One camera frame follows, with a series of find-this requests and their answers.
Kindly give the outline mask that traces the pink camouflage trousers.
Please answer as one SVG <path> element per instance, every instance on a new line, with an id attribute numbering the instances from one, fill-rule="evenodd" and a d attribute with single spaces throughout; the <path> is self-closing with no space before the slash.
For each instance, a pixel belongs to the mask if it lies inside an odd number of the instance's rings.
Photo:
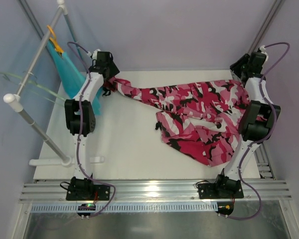
<path id="1" fill-rule="evenodd" d="M 250 102 L 242 83 L 235 80 L 136 88 L 128 80 L 112 78 L 103 89 L 106 96 L 119 92 L 157 108 L 162 142 L 210 167 L 232 159 L 238 125 Z"/>

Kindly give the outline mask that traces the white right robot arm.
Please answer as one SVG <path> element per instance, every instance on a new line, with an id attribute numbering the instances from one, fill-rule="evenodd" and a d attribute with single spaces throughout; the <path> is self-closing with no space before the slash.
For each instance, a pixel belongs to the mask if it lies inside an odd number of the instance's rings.
<path id="1" fill-rule="evenodd" d="M 229 164 L 217 176 L 217 184 L 236 187 L 242 181 L 241 176 L 250 157 L 270 137 L 281 112 L 280 106 L 274 105 L 270 100 L 265 75 L 262 74 L 267 58 L 265 50 L 258 49 L 245 54 L 230 66 L 230 70 L 239 77 L 248 93 L 250 103 L 239 122 L 238 146 Z"/>

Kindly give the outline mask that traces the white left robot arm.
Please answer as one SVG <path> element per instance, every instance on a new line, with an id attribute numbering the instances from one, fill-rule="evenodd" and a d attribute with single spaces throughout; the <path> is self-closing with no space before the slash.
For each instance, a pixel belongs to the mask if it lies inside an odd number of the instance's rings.
<path id="1" fill-rule="evenodd" d="M 92 102 L 104 83 L 119 73 L 111 52 L 95 50 L 92 65 L 87 69 L 86 79 L 74 98 L 66 100 L 66 126 L 74 139 L 75 169 L 74 177 L 92 181 L 93 172 L 88 153 L 88 139 L 96 127 Z"/>

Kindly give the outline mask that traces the orange plastic hanger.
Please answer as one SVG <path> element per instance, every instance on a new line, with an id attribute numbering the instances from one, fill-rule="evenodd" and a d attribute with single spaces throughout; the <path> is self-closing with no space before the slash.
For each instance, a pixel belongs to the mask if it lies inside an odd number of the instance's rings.
<path id="1" fill-rule="evenodd" d="M 57 37 L 56 37 L 56 34 L 53 30 L 53 28 L 50 26 L 50 25 L 47 25 L 46 26 L 47 29 L 49 30 L 51 36 L 49 38 L 49 40 L 51 41 L 53 47 L 54 47 L 54 50 L 57 52 L 57 54 L 59 56 L 62 56 L 63 53 L 64 53 L 64 50 L 61 48 L 61 46 L 58 44 L 58 41 L 57 41 Z"/>

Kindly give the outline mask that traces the clear green hanger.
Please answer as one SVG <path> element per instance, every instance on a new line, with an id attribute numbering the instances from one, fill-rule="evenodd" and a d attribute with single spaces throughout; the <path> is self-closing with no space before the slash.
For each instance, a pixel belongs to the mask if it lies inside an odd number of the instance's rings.
<path id="1" fill-rule="evenodd" d="M 14 73 L 10 73 L 10 72 L 0 72 L 0 77 L 2 77 L 3 79 L 5 79 L 6 81 L 10 82 L 10 83 L 13 83 L 15 85 L 19 85 L 19 83 L 21 83 L 22 81 L 22 76 L 19 76 L 19 75 L 16 75 Z M 36 81 L 34 80 L 29 80 L 28 83 L 31 85 L 31 87 L 27 87 L 27 89 L 34 93 L 35 95 L 37 96 L 40 96 L 42 97 L 43 99 L 45 100 L 48 100 L 49 102 L 52 102 L 54 104 L 57 104 L 57 105 L 60 105 L 59 102 L 57 102 L 56 100 L 58 99 L 60 102 L 65 102 L 65 98 L 61 95 L 59 95 L 58 93 L 50 90 L 49 88 L 37 83 Z M 52 96 L 55 98 L 55 100 L 47 97 L 47 96 L 44 96 L 42 94 L 40 94 L 39 92 L 37 92 L 36 90 L 32 89 L 33 87 L 37 87 L 38 89 L 46 92 L 48 95 Z"/>

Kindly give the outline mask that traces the turquoise t-shirt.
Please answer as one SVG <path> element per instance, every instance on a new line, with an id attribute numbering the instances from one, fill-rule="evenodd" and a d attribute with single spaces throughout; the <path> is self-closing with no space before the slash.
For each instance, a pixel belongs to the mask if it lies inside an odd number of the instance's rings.
<path id="1" fill-rule="evenodd" d="M 103 76 L 94 72 L 83 75 L 78 71 L 66 52 L 62 56 L 59 56 L 50 40 L 46 46 L 53 58 L 64 91 L 70 99 L 80 96 L 80 91 L 85 87 L 88 80 L 91 79 L 91 82 L 83 93 L 83 100 L 90 101 L 94 114 L 99 116 L 101 114 L 101 104 L 98 97 L 101 94 L 101 87 L 104 83 Z"/>

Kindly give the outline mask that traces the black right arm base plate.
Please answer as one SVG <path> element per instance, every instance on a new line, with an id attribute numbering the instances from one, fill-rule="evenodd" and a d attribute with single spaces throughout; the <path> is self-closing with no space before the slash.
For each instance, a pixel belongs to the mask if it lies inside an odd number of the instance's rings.
<path id="1" fill-rule="evenodd" d="M 214 182 L 207 180 L 195 184 L 200 199 L 242 199 L 244 198 L 240 180 L 232 180 L 222 174 Z"/>

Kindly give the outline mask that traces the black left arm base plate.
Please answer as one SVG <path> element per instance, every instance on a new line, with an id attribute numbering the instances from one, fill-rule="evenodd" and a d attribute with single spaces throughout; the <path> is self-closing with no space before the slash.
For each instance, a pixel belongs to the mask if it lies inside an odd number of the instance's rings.
<path id="1" fill-rule="evenodd" d="M 94 184 L 89 179 L 73 177 L 66 189 L 67 201 L 108 201 L 110 199 L 110 186 Z"/>

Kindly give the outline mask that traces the aluminium frame rail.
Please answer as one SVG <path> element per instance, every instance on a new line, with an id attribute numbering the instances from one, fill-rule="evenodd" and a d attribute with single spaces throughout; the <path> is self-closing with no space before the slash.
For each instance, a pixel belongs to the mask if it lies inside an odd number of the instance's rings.
<path id="1" fill-rule="evenodd" d="M 24 184 L 19 202 L 64 202 L 66 190 L 60 181 L 47 180 Z M 194 180 L 114 180 L 114 202 L 185 202 L 199 201 Z M 291 192 L 284 180 L 248 180 L 263 200 L 290 200 Z"/>

